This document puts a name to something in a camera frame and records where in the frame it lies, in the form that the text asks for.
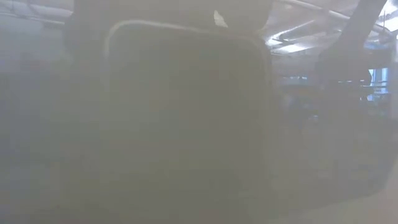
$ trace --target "seat back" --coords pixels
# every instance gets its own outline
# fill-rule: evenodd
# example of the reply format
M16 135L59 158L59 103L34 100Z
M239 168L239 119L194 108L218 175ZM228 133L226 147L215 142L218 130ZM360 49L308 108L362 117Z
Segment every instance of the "seat back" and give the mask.
M123 174L113 192L130 192L114 200L134 207L134 214L131 206L119 209L127 220L263 223L272 213L265 157L271 75L260 48L250 39L143 21L111 31L110 141L120 156L112 156L113 169Z

